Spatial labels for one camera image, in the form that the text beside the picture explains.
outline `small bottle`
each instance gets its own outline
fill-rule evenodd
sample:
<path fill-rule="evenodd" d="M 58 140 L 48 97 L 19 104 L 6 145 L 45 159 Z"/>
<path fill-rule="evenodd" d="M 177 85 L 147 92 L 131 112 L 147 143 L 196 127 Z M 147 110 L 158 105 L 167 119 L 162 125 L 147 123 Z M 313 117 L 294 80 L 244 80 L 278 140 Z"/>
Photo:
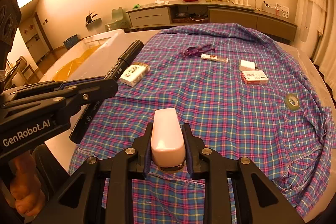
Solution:
<path fill-rule="evenodd" d="M 201 58 L 204 60 L 210 60 L 210 61 L 216 61 L 216 62 L 223 62 L 223 63 L 228 63 L 229 59 L 228 58 L 221 58 L 215 55 L 209 55 L 209 54 L 202 54 Z"/>

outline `human hand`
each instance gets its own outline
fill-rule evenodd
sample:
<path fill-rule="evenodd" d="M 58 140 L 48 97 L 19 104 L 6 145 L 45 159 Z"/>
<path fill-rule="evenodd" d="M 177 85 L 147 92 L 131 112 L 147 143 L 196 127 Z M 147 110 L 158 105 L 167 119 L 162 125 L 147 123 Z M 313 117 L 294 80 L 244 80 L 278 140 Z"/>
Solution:
<path fill-rule="evenodd" d="M 13 160 L 16 177 L 11 181 L 10 192 L 15 198 L 16 210 L 26 216 L 36 216 L 45 203 L 41 182 L 36 176 L 36 164 L 29 152 Z"/>

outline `white curtain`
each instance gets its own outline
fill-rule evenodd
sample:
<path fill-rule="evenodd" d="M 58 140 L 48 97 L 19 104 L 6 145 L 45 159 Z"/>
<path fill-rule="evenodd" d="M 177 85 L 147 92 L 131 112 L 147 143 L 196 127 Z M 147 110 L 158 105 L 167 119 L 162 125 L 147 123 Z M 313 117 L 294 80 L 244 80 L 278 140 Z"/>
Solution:
<path fill-rule="evenodd" d="M 327 0 L 298 0 L 295 24 L 298 25 L 292 45 L 312 57 L 319 36 L 323 35 Z"/>
<path fill-rule="evenodd" d="M 324 34 L 320 39 L 316 53 L 313 57 L 314 64 L 320 66 L 324 81 L 333 90 L 336 100 L 336 0 L 327 0 L 327 18 Z"/>
<path fill-rule="evenodd" d="M 336 0 L 298 0 L 295 23 L 293 46 L 320 66 L 336 100 Z"/>

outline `plaid fabric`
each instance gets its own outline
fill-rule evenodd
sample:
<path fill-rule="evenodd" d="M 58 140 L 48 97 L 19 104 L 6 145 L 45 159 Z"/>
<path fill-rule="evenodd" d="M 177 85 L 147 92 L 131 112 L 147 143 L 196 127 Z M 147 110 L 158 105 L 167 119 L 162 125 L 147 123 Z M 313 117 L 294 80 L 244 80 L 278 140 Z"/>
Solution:
<path fill-rule="evenodd" d="M 178 55 L 209 43 L 228 64 Z M 269 83 L 245 85 L 240 59 L 254 61 Z M 302 217 L 315 205 L 335 147 L 332 114 L 276 42 L 237 24 L 176 27 L 155 35 L 137 61 L 150 64 L 151 72 L 134 88 L 120 84 L 103 103 L 75 150 L 70 174 L 89 156 L 105 159 L 131 146 L 156 109 L 174 107 L 180 124 L 190 123 L 206 146 L 231 159 L 251 158 Z M 298 96 L 299 110 L 285 105 L 288 93 Z M 234 223 L 232 188 L 230 194 Z M 133 182 L 133 206 L 135 223 L 202 223 L 204 184 L 191 181 L 186 168 L 164 174 L 152 164 L 147 180 Z"/>

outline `green tape roll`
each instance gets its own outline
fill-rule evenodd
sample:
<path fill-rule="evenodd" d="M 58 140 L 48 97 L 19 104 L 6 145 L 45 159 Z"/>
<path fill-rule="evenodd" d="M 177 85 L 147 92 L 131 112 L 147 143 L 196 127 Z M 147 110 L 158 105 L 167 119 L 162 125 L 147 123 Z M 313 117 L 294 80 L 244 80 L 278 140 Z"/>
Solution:
<path fill-rule="evenodd" d="M 292 93 L 286 95 L 285 104 L 290 110 L 298 110 L 300 108 L 300 101 L 298 97 Z"/>

